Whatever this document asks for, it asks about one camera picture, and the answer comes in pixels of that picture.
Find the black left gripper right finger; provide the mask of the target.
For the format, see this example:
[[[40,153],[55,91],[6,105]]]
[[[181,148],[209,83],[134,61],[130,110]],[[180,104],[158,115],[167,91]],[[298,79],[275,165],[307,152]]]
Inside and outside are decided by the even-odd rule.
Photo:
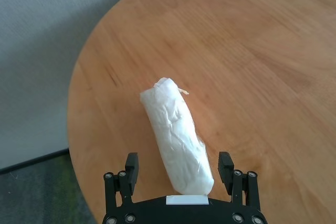
[[[219,152],[218,172],[227,193],[231,196],[231,203],[237,206],[243,205],[243,193],[245,205],[254,209],[260,209],[258,190],[258,175],[256,172],[242,171],[234,168],[234,163],[228,152]]]

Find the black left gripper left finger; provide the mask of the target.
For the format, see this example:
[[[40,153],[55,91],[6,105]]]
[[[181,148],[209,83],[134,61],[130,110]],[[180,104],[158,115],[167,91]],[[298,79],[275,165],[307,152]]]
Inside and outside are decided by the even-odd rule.
[[[104,188],[106,208],[117,208],[116,193],[120,193],[121,206],[131,205],[132,195],[139,174],[139,158],[137,153],[129,153],[125,162],[124,170],[116,175],[111,172],[105,173]]]

